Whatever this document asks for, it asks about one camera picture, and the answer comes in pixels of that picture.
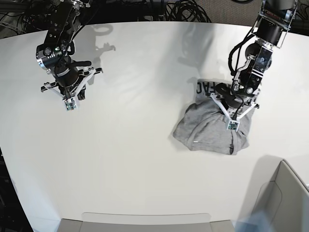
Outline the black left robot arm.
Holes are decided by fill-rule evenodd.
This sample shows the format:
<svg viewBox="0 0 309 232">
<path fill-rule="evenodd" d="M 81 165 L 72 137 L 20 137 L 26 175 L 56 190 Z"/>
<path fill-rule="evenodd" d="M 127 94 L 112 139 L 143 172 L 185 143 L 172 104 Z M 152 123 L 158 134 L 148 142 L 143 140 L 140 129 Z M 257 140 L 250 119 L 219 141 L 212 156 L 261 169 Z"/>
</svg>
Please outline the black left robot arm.
<svg viewBox="0 0 309 232">
<path fill-rule="evenodd" d="M 295 0 L 264 0 L 256 21 L 245 38 L 230 52 L 228 66 L 233 77 L 230 87 L 223 84 L 216 86 L 216 91 L 223 97 L 222 101 L 232 118 L 236 118 L 244 106 L 250 105 L 260 92 L 264 72 L 272 63 L 274 47 L 281 47 L 284 36 L 290 29 L 296 14 Z M 255 41 L 245 51 L 245 64 L 232 66 L 234 53 L 252 38 Z"/>
</svg>

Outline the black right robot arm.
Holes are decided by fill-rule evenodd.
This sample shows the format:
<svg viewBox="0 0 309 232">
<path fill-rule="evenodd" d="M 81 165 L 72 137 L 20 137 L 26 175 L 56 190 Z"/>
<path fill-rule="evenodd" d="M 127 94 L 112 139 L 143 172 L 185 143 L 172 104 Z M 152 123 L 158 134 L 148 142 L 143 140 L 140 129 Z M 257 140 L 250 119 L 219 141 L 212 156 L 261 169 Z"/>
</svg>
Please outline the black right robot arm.
<svg viewBox="0 0 309 232">
<path fill-rule="evenodd" d="M 84 77 L 77 68 L 89 67 L 91 61 L 75 61 L 71 56 L 75 53 L 73 40 L 84 28 L 79 16 L 83 9 L 89 8 L 91 4 L 91 0 L 62 0 L 52 13 L 45 40 L 36 48 L 36 60 L 55 81 L 45 83 L 41 87 L 42 92 L 57 87 L 65 100 L 75 95 L 84 99 L 83 93 L 75 93 Z"/>
</svg>

